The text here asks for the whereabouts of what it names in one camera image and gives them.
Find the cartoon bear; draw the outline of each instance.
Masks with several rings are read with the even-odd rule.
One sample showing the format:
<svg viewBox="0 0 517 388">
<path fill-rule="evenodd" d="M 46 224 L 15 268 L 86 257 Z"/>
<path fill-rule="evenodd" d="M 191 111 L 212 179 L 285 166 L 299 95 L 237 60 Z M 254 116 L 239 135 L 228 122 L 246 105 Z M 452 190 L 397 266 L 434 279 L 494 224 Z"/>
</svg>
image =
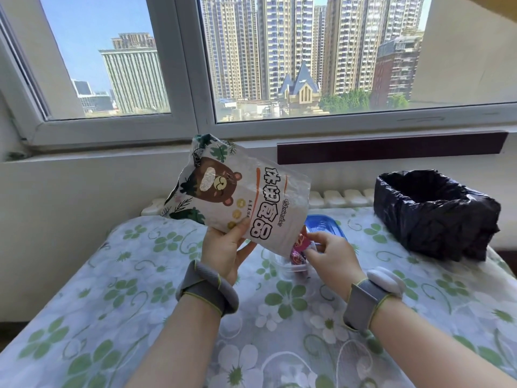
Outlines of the cartoon bear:
<svg viewBox="0 0 517 388">
<path fill-rule="evenodd" d="M 212 203 L 233 204 L 233 193 L 242 174 L 234 173 L 228 166 L 212 158 L 202 157 L 180 192 Z"/>
</svg>

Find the white snack bag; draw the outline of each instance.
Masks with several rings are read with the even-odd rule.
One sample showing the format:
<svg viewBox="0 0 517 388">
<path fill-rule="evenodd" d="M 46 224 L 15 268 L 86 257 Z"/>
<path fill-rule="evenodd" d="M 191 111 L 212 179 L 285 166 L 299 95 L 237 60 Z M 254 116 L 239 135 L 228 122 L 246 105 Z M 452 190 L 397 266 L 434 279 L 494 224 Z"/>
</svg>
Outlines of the white snack bag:
<svg viewBox="0 0 517 388">
<path fill-rule="evenodd" d="M 245 148 L 210 134 L 197 135 L 161 215 L 224 233 L 248 216 L 245 237 L 289 258 L 307 218 L 310 189 L 307 176 L 253 158 Z"/>
</svg>

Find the trash bin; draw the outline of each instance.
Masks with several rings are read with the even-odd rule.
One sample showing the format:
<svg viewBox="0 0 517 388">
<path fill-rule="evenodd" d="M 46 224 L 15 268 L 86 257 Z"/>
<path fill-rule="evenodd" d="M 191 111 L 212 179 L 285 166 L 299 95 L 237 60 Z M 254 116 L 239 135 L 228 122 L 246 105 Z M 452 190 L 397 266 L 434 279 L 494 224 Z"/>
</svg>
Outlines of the trash bin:
<svg viewBox="0 0 517 388">
<path fill-rule="evenodd" d="M 436 170 L 377 177 L 373 208 L 406 249 L 439 260 L 484 261 L 501 205 Z"/>
</svg>

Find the gray wristband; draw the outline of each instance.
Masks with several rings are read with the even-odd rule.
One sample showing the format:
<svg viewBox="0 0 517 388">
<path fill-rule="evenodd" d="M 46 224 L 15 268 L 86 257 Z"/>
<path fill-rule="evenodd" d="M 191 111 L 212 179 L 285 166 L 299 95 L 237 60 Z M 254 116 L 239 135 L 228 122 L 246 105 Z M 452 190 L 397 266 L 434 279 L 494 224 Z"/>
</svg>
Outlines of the gray wristband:
<svg viewBox="0 0 517 388">
<path fill-rule="evenodd" d="M 239 307 L 239 297 L 232 285 L 213 269 L 196 260 L 189 264 L 176 299 L 179 301 L 185 293 L 209 303 L 222 317 L 235 313 Z"/>
</svg>

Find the glass pane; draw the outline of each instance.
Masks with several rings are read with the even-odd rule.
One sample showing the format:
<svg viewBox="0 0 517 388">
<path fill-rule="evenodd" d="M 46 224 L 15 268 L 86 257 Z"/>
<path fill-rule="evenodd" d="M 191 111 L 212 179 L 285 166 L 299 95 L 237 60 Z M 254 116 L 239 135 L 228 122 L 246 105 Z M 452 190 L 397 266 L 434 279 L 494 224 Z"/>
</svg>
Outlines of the glass pane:
<svg viewBox="0 0 517 388">
<path fill-rule="evenodd" d="M 49 119 L 169 112 L 146 0 L 0 0 Z"/>
<path fill-rule="evenodd" d="M 517 0 L 199 3 L 219 122 L 517 101 Z"/>
</svg>

